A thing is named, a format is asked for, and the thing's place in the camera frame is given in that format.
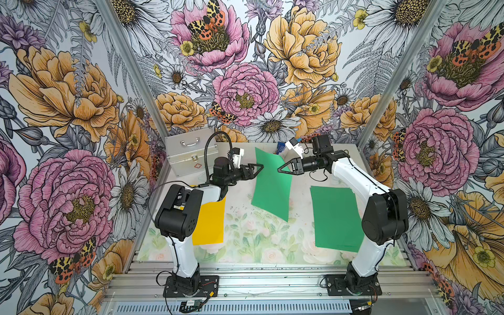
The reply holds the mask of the large green paper sheet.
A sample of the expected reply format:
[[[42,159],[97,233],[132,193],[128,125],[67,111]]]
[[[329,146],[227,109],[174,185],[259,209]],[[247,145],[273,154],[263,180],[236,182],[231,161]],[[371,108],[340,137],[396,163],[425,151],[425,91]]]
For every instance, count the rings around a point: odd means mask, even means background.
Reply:
[[[311,186],[310,193],[316,247],[358,252],[364,232],[354,192],[350,188]]]

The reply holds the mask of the yellow paper sheet under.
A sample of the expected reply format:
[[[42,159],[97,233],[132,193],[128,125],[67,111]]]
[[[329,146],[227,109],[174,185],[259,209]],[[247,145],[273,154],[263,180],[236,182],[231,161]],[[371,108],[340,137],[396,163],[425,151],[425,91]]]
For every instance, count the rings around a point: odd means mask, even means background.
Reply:
[[[224,214],[226,198],[220,202],[204,204],[199,212],[193,245],[214,245],[224,242]]]

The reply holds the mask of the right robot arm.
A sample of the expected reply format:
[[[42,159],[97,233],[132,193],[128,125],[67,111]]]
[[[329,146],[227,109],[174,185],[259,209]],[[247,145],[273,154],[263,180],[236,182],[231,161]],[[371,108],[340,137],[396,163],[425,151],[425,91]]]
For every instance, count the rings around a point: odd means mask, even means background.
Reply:
[[[319,169],[342,180],[364,203],[362,218],[364,238],[356,257],[348,264],[345,274],[328,274],[322,287],[329,296],[382,294],[378,281],[379,264],[387,248],[394,245],[409,228],[406,194],[381,184],[357,166],[348,153],[335,150],[327,135],[315,136],[312,154],[305,157],[299,140],[285,142],[287,150],[298,155],[278,168],[279,173],[302,175]]]

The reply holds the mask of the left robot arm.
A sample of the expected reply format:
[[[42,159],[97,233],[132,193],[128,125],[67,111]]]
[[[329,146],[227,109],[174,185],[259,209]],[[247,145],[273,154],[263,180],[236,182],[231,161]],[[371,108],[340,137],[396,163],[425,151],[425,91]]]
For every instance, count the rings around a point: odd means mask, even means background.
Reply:
[[[202,206],[224,200],[228,187],[239,181],[255,179],[262,164],[236,166],[229,158],[215,159],[207,182],[196,187],[173,184],[154,219],[155,227],[171,246],[173,272],[167,279],[164,297],[199,294],[203,287],[217,285],[219,278],[201,280],[200,266],[194,255],[192,235],[197,227]]]

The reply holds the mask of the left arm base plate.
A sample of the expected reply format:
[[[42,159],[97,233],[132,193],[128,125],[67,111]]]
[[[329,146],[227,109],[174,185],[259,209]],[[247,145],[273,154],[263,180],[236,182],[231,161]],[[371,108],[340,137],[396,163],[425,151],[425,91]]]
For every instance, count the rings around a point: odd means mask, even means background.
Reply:
[[[164,285],[165,298],[212,298],[218,296],[220,278],[217,275],[182,278],[169,277]]]

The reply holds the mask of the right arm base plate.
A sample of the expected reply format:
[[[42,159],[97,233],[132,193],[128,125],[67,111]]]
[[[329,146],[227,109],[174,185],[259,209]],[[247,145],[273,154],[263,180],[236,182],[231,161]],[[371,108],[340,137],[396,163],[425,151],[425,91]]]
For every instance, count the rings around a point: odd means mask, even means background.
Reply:
[[[380,296],[383,294],[377,274],[360,277],[354,274],[330,274],[322,282],[329,296]]]

